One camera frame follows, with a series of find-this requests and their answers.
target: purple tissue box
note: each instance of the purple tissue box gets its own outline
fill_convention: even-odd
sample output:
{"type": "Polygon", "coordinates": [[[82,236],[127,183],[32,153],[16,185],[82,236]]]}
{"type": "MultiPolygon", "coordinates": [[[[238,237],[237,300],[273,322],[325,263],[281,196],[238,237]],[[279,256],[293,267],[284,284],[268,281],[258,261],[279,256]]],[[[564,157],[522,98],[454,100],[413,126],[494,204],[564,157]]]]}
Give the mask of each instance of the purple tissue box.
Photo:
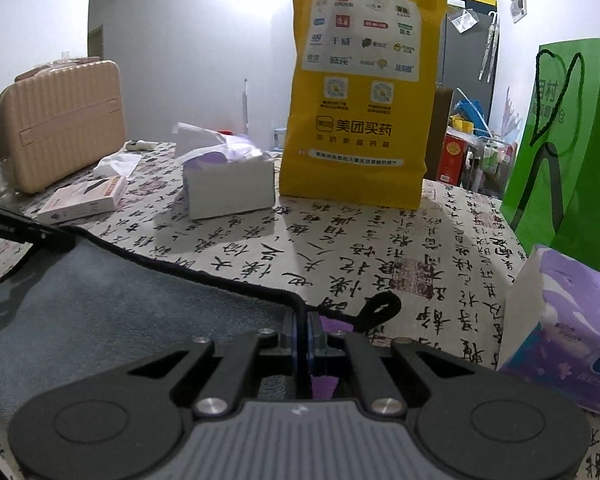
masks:
{"type": "Polygon", "coordinates": [[[498,370],[600,413],[600,273],[536,246],[507,294],[498,370]]]}

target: white tissue box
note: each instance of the white tissue box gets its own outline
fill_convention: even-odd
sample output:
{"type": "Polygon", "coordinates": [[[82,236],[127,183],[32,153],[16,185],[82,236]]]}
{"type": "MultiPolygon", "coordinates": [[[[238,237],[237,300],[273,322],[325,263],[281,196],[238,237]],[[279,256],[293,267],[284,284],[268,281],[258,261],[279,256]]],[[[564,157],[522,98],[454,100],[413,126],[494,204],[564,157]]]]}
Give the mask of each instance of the white tissue box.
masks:
{"type": "Polygon", "coordinates": [[[61,187],[38,212],[38,220],[57,224],[114,211],[126,189],[126,178],[115,176],[61,187]]]}
{"type": "Polygon", "coordinates": [[[248,139],[196,129],[198,132],[185,133],[191,150],[178,158],[189,218],[212,218],[275,205],[274,161],[268,153],[248,139]]]}

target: door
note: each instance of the door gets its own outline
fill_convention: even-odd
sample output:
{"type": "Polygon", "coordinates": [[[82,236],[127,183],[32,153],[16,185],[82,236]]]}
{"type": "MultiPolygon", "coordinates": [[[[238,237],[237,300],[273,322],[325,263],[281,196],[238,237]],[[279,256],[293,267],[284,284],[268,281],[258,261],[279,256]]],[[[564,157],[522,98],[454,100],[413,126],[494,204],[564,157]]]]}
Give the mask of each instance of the door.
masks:
{"type": "MultiPolygon", "coordinates": [[[[445,19],[446,34],[442,84],[448,88],[462,89],[469,99],[478,99],[488,121],[491,112],[495,68],[491,82],[487,83],[488,64],[482,80],[479,80],[478,77],[482,67],[484,50],[487,46],[491,17],[480,12],[477,14],[480,22],[462,34],[451,22],[445,19]]],[[[459,92],[456,92],[454,104],[461,98],[459,92]]]]}

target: beige suitcase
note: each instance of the beige suitcase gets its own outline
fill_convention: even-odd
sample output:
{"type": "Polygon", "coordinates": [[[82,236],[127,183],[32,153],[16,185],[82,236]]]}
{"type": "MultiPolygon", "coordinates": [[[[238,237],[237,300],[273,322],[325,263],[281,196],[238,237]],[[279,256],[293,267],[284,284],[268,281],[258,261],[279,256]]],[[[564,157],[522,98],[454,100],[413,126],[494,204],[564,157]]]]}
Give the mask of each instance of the beige suitcase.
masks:
{"type": "Polygon", "coordinates": [[[119,150],[126,131],[112,61],[42,71],[0,94],[0,159],[14,187],[37,193],[119,150]]]}

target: white paper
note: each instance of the white paper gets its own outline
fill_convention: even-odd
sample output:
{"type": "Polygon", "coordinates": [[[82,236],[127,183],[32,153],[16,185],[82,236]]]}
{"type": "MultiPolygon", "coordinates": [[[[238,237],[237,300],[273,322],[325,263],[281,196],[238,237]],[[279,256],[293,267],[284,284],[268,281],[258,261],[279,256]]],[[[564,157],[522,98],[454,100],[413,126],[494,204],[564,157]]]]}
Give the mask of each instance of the white paper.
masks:
{"type": "Polygon", "coordinates": [[[142,159],[142,155],[135,153],[114,153],[105,156],[93,170],[93,175],[98,178],[124,176],[129,178],[142,159]]]}
{"type": "Polygon", "coordinates": [[[178,164],[184,164],[188,160],[205,155],[205,153],[222,153],[227,162],[244,162],[264,155],[262,150],[256,148],[249,139],[244,137],[224,136],[212,130],[183,123],[178,123],[174,127],[174,132],[178,136],[176,146],[176,162],[178,164]]]}

